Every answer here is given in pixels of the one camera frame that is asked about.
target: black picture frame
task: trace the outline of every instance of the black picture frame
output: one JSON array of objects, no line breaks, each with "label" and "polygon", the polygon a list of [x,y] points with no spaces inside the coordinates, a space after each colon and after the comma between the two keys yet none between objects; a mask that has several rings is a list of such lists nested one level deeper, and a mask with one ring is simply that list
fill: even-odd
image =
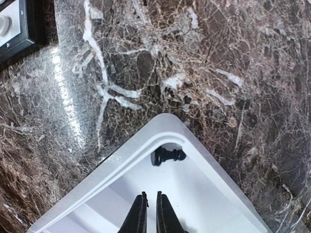
[{"label": "black picture frame", "polygon": [[[20,34],[0,47],[0,65],[21,53],[29,53],[46,44],[42,0],[18,0]],[[14,0],[0,5],[0,12]]]}]

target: marble countertop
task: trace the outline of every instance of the marble countertop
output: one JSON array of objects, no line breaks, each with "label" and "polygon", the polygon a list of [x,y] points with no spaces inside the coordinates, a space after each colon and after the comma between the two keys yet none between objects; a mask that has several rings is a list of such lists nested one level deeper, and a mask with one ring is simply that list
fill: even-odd
[{"label": "marble countertop", "polygon": [[307,0],[44,0],[0,74],[0,232],[23,233],[144,124],[178,116],[276,233],[309,233]]}]

